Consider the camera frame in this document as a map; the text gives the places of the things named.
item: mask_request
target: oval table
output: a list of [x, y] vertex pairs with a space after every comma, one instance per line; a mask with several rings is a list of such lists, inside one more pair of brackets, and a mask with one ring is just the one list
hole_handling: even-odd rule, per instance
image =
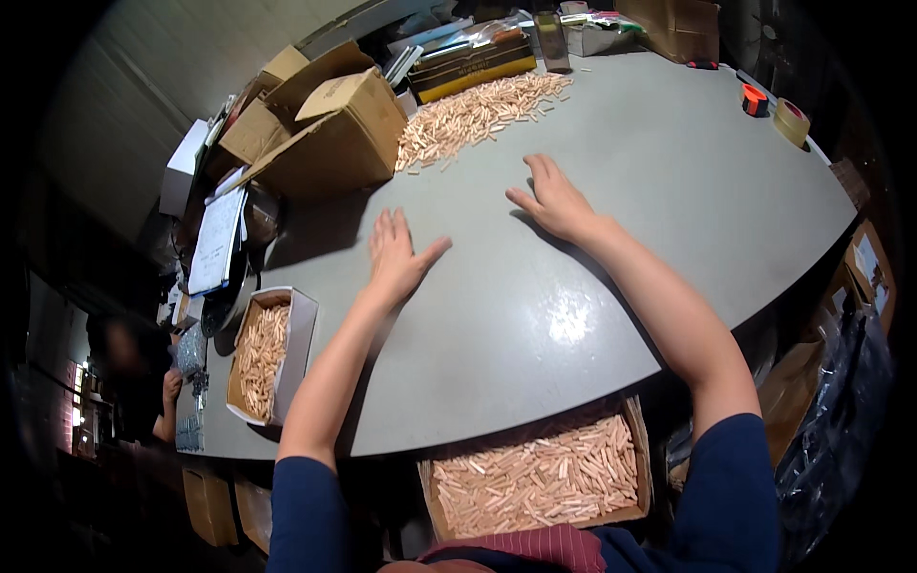
[[[365, 242], [383, 207], [403, 206], [418, 249], [452, 236], [379, 353], [351, 456], [503, 430], [660, 370], [607, 277], [503, 196], [526, 187], [527, 153], [552, 156], [597, 212], [614, 215], [730, 328], [790, 287], [854, 219], [819, 152], [742, 111], [733, 71], [694, 70], [649, 52], [571, 59], [569, 100], [537, 123], [513, 123], [498, 141], [464, 148], [443, 172], [440, 162], [419, 176], [397, 173], [363, 195], [350, 219], [322, 217], [341, 245], [262, 273], [262, 287], [292, 285], [318, 301], [311, 363], [369, 277]], [[306, 244], [320, 223], [291, 219], [279, 245]], [[207, 361], [199, 453], [273, 458], [276, 442], [226, 408], [231, 358], [211, 344]], [[180, 416], [192, 410], [187, 394]]]

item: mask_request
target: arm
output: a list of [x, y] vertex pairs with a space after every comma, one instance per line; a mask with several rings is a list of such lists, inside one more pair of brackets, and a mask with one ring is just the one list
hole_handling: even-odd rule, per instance
[[760, 416], [755, 384], [729, 329], [691, 286], [610, 216], [596, 215], [546, 155], [528, 155], [535, 195], [506, 196], [542, 227], [598, 260], [668, 366], [691, 389], [694, 441], [737, 413]]
[[162, 415], [153, 425], [153, 435], [169, 444], [175, 441], [175, 401], [181, 389], [182, 374], [170, 369], [162, 379]]
[[447, 237], [441, 237], [415, 256], [402, 210], [397, 209], [394, 217], [388, 209], [382, 211], [370, 237], [370, 283], [357, 295], [341, 327], [293, 396], [277, 461], [291, 456], [310, 457], [336, 469], [337, 434], [376, 331], [451, 245]]

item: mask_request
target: seated worker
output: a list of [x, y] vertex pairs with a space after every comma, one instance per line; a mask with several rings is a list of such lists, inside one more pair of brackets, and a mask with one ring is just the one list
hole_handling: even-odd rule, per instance
[[93, 319], [86, 325], [93, 360], [115, 390], [123, 414], [120, 439], [148, 444], [155, 436], [175, 441], [175, 401], [182, 376], [171, 368], [169, 345], [177, 336], [128, 317]]
[[[729, 329], [685, 280], [613, 218], [595, 214], [551, 158], [529, 155], [524, 161], [532, 170], [535, 197], [515, 188], [506, 196], [602, 264], [668, 366], [691, 389], [691, 471], [668, 548], [644, 549], [624, 529], [580, 531], [562, 524], [450, 542], [419, 562], [390, 563], [380, 571], [776, 570], [777, 500], [764, 423]], [[337, 433], [382, 320], [451, 247], [442, 237], [415, 255], [410, 241], [401, 209], [394, 217], [382, 211], [370, 237], [370, 282], [293, 398], [274, 467], [271, 573], [350, 568], [348, 508], [335, 466]]]

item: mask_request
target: hand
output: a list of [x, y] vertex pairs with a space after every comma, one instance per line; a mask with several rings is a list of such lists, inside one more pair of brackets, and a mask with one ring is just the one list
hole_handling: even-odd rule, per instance
[[532, 170], [535, 198], [516, 187], [506, 190], [506, 198], [552, 235], [577, 243], [598, 218], [589, 202], [547, 155], [526, 155], [522, 161]]
[[424, 252], [415, 255], [402, 208], [395, 209], [394, 218], [388, 209], [383, 209], [381, 215], [376, 217], [370, 236], [372, 274], [367, 291], [380, 296], [384, 303], [395, 306], [417, 286], [430, 265], [450, 247], [452, 239], [440, 237]]
[[162, 378], [162, 403], [172, 404], [178, 398], [178, 392], [182, 389], [182, 373], [173, 368], [166, 372]]

